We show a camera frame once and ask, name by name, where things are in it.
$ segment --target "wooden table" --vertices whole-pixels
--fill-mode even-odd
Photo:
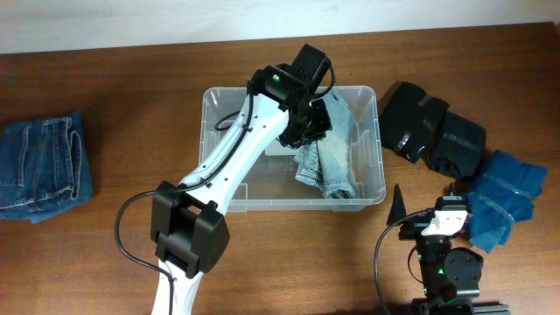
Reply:
[[[149,314],[158,275],[117,250],[118,207],[197,165],[207,88],[244,86],[256,69],[290,62],[303,43],[328,54],[337,84],[372,87],[380,107],[396,81],[415,82],[485,126],[488,149],[549,168],[535,218],[516,225],[506,247],[484,255],[478,301],[500,300],[515,314],[560,313],[560,38],[553,24],[0,56],[0,123],[80,111],[95,189],[86,205],[40,224],[0,223],[0,313]],[[204,277],[194,312],[377,308],[373,252],[392,187],[401,184],[415,211],[432,207],[452,181],[390,150],[383,159],[387,198],[359,213],[228,215],[231,241]],[[131,208],[122,238],[155,263],[150,213],[149,200]],[[394,232],[381,249],[381,285],[391,304],[423,295],[406,267],[412,246]]]

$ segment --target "blue fabric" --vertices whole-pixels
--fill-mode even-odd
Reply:
[[[516,222],[533,218],[533,200],[543,190],[547,169],[497,150],[465,193],[472,211],[471,243],[490,253],[506,245]]]
[[[331,117],[332,130],[312,144],[302,147],[294,157],[299,164],[296,179],[323,192],[325,198],[357,198],[358,189],[352,167],[352,129],[354,114],[339,92],[323,96]]]
[[[93,197],[80,113],[6,125],[0,161],[0,219],[38,223]]]

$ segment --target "white wall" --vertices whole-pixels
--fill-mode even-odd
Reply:
[[[552,21],[557,0],[0,0],[0,53]]]

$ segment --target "clothing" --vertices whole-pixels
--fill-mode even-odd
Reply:
[[[447,112],[441,136],[428,155],[428,165],[445,176],[469,179],[477,171],[486,140],[484,128]]]
[[[449,104],[403,82],[379,118],[381,145],[415,163],[427,153]]]
[[[321,189],[328,199],[357,198],[351,157],[354,114],[335,90],[322,99],[331,117],[332,130],[297,152],[296,180]]]
[[[6,125],[0,161],[0,219],[38,223],[93,197],[80,113]]]
[[[533,200],[543,190],[547,169],[497,150],[464,195],[472,211],[471,243],[490,253],[506,245],[516,222],[533,218]]]

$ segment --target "storage box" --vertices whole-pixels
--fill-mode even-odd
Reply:
[[[228,212],[248,210],[360,211],[385,198],[382,147],[379,137],[375,92],[371,87],[334,87],[354,114],[352,160],[358,182],[358,199],[325,199],[317,187],[295,180],[296,150],[272,143],[256,160],[234,194]],[[226,131],[216,131],[220,118],[240,110],[245,87],[212,87],[203,96],[199,163],[202,163]]]

